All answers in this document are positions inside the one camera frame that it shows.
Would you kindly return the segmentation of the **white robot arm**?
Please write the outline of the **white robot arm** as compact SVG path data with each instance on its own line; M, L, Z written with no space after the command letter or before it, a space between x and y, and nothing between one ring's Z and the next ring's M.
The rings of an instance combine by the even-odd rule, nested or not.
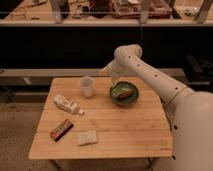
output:
M213 171L213 93L194 91L141 60L140 45L119 46L101 71L113 83L135 73L163 100L172 119L172 171Z

